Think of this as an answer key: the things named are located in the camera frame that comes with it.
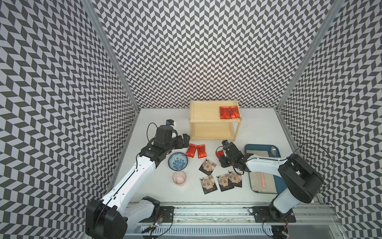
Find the red tea bag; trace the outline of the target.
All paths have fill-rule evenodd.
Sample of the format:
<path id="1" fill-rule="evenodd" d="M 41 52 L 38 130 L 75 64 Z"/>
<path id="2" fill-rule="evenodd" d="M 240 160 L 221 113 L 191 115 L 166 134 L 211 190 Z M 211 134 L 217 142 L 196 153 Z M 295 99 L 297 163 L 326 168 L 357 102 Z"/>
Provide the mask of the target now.
<path id="1" fill-rule="evenodd" d="M 224 158 L 225 157 L 223 150 L 219 150 L 215 154 L 216 154 L 217 158 Z"/>
<path id="2" fill-rule="evenodd" d="M 219 114 L 220 114 L 220 119 L 222 119 L 222 120 L 231 119 L 230 107 L 229 106 L 220 106 Z"/>
<path id="3" fill-rule="evenodd" d="M 206 145 L 205 144 L 198 145 L 197 146 L 197 150 L 198 150 L 198 158 L 205 158 L 205 157 L 207 157 Z"/>
<path id="4" fill-rule="evenodd" d="M 190 143 L 188 150 L 186 152 L 186 156 L 190 158 L 194 158 L 196 151 L 197 151 L 198 146 L 195 144 Z"/>
<path id="5" fill-rule="evenodd" d="M 239 108 L 237 106 L 230 106 L 229 107 L 229 114 L 231 119 L 239 119 L 240 118 L 240 112 Z"/>

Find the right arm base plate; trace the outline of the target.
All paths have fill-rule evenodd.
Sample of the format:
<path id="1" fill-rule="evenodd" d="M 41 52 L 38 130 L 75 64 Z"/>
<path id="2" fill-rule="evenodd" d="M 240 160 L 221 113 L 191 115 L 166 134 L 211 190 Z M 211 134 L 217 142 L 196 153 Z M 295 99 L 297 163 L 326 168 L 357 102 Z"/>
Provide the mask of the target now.
<path id="1" fill-rule="evenodd" d="M 256 223 L 296 223 L 292 209 L 286 213 L 278 211 L 273 206 L 254 206 L 251 209 Z"/>

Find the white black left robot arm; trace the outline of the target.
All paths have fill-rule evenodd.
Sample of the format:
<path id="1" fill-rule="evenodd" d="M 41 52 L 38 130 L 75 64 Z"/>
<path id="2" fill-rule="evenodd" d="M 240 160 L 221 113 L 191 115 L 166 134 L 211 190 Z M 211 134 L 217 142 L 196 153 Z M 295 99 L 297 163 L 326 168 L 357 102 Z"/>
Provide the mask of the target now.
<path id="1" fill-rule="evenodd" d="M 160 202 L 144 197 L 132 207 L 128 204 L 143 181 L 174 149 L 190 145 L 188 134 L 179 135 L 172 125 L 161 125 L 154 138 L 136 156 L 127 174 L 101 199 L 86 207 L 85 233 L 93 239 L 122 239 L 127 229 L 137 223 L 159 218 Z"/>

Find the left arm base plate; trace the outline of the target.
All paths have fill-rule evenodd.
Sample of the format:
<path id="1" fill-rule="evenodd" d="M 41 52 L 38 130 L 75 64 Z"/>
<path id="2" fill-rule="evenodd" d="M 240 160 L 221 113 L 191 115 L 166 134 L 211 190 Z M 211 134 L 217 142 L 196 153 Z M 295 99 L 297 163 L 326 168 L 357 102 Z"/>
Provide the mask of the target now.
<path id="1" fill-rule="evenodd" d="M 140 223 L 154 223 L 160 217 L 163 218 L 162 223 L 171 223 L 174 219 L 174 210 L 173 206 L 159 206 L 154 208 L 154 212 L 151 217 L 139 221 Z"/>

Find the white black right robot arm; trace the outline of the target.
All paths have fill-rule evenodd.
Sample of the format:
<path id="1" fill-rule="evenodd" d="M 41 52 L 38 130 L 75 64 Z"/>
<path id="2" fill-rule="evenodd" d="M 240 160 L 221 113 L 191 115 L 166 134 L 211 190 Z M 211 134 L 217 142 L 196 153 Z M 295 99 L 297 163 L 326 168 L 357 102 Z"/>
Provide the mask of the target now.
<path id="1" fill-rule="evenodd" d="M 324 182 L 321 174 L 295 153 L 286 158 L 243 154 L 233 142 L 227 140 L 222 142 L 222 149 L 225 156 L 220 156 L 219 161 L 223 166 L 232 166 L 234 170 L 248 173 L 267 173 L 283 179 L 286 189 L 268 206 L 274 221 L 286 218 L 300 203 L 309 204 Z"/>

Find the light wooden two-tier shelf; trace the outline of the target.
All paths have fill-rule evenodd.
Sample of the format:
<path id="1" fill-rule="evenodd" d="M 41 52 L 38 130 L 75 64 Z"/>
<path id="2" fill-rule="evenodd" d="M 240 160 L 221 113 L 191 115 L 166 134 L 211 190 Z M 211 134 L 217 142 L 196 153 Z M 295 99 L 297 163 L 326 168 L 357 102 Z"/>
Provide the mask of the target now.
<path id="1" fill-rule="evenodd" d="M 223 106 L 239 107 L 239 104 L 237 100 L 190 101 L 191 140 L 236 140 L 242 118 L 221 119 L 219 110 Z"/>

